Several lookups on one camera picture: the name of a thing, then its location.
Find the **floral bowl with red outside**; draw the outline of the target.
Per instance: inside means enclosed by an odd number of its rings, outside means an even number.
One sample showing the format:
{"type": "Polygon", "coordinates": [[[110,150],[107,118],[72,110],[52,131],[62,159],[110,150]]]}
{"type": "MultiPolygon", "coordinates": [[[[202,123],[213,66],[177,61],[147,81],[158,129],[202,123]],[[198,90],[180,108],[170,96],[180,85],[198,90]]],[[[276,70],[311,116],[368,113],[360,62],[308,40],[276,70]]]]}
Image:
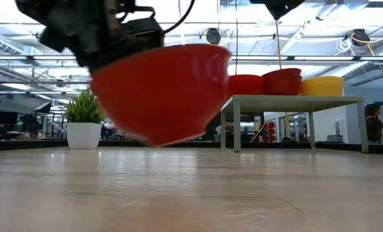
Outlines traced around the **floral bowl with red outside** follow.
{"type": "Polygon", "coordinates": [[[302,77],[293,73],[267,73],[263,76],[267,84],[281,84],[286,82],[301,82],[302,77]]]}
{"type": "Polygon", "coordinates": [[[209,44],[163,47],[92,72],[90,87],[118,129],[166,146],[206,132],[227,96],[230,57],[209,44]]]}
{"type": "Polygon", "coordinates": [[[298,68],[283,68],[280,70],[275,70],[272,72],[268,72],[263,75],[263,77],[266,76],[279,76],[279,75],[294,75],[294,76],[300,76],[301,75],[301,69],[298,68]]]}
{"type": "Polygon", "coordinates": [[[302,82],[294,79],[266,79],[265,95],[298,95],[302,82]]]}

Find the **green plant in white pot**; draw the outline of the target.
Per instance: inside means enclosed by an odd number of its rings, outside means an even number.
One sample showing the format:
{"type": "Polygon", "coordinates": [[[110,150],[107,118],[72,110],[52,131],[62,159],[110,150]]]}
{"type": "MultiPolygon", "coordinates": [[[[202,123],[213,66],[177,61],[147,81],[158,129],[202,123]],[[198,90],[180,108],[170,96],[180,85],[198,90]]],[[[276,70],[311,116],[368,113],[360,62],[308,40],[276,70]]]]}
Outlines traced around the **green plant in white pot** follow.
{"type": "Polygon", "coordinates": [[[66,138],[70,149],[96,149],[101,138],[105,114],[95,95],[83,92],[66,107],[66,138]]]}

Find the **red storage rack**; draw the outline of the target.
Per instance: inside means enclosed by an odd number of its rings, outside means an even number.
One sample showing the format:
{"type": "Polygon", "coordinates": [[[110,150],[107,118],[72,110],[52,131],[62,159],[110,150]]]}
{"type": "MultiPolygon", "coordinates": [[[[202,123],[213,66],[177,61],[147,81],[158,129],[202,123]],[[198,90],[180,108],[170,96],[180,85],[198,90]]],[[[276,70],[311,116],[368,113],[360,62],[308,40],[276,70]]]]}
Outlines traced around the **red storage rack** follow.
{"type": "Polygon", "coordinates": [[[276,124],[274,122],[267,122],[265,124],[265,134],[263,135],[263,141],[273,143],[276,140],[276,124]]]}

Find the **pale green perforated metal shelf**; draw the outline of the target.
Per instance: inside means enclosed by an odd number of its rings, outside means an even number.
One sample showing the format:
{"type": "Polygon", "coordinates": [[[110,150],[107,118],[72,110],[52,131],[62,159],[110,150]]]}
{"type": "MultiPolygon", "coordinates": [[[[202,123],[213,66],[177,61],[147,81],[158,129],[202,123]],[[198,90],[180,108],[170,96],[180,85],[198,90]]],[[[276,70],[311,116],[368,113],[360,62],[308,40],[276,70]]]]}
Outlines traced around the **pale green perforated metal shelf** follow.
{"type": "Polygon", "coordinates": [[[231,111],[234,118],[234,148],[241,151],[241,112],[306,112],[309,114],[308,135],[311,148],[315,148],[313,114],[349,104],[356,104],[359,119],[361,152],[369,152],[364,116],[364,99],[362,97],[328,97],[328,96],[289,96],[289,95],[234,95],[221,108],[221,148],[226,148],[226,113],[231,111]]]}

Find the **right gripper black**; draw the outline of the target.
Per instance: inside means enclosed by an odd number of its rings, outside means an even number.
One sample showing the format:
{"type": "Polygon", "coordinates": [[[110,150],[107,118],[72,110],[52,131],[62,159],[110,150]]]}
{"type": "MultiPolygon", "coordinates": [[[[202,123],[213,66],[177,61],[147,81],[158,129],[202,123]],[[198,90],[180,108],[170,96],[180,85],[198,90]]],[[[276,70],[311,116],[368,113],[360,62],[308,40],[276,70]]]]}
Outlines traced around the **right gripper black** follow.
{"type": "Polygon", "coordinates": [[[302,4],[305,0],[249,0],[252,4],[265,4],[267,10],[270,12],[274,20],[279,20],[288,12],[297,8],[298,5],[288,4],[302,4]]]}

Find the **black aluminium table frame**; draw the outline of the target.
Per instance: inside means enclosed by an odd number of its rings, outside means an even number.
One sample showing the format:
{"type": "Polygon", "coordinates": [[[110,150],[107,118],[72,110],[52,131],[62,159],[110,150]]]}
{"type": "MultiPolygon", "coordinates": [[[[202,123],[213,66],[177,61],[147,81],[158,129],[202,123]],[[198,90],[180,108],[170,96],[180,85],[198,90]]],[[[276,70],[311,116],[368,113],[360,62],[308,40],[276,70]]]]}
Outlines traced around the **black aluminium table frame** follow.
{"type": "MultiPolygon", "coordinates": [[[[34,148],[59,148],[68,145],[66,140],[0,140],[0,151],[4,150],[25,150],[34,148]]],[[[138,141],[119,141],[119,140],[105,140],[100,141],[99,146],[107,147],[133,147],[139,148],[145,145],[138,141]]],[[[172,148],[219,148],[221,146],[218,142],[179,142],[172,144],[172,148]]],[[[244,149],[308,149],[312,145],[310,143],[243,143],[241,145],[244,149]]],[[[316,142],[315,147],[318,149],[326,150],[341,150],[341,151],[360,151],[361,145],[359,144],[345,144],[345,143],[330,143],[330,142],[316,142]]],[[[369,152],[372,154],[383,155],[383,145],[370,144],[369,152]]]]}

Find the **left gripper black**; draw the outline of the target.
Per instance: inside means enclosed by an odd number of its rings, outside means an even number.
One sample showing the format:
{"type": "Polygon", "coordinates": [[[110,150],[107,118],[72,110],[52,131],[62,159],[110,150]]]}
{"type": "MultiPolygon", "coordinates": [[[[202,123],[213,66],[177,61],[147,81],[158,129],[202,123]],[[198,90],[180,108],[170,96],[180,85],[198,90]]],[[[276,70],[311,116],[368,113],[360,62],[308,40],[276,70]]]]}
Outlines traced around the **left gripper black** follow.
{"type": "Polygon", "coordinates": [[[69,49],[95,72],[119,59],[163,46],[164,32],[150,6],[135,0],[15,0],[21,13],[43,24],[41,44],[69,49]]]}

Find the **person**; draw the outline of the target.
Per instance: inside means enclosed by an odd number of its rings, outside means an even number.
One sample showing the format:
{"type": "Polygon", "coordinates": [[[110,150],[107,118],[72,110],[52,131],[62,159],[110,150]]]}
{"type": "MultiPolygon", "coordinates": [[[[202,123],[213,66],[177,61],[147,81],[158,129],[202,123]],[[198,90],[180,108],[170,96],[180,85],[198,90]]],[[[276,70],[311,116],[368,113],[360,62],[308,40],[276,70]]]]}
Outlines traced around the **person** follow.
{"type": "Polygon", "coordinates": [[[368,104],[364,108],[366,118],[366,131],[370,144],[381,144],[383,123],[379,119],[381,107],[378,104],[368,104]]]}

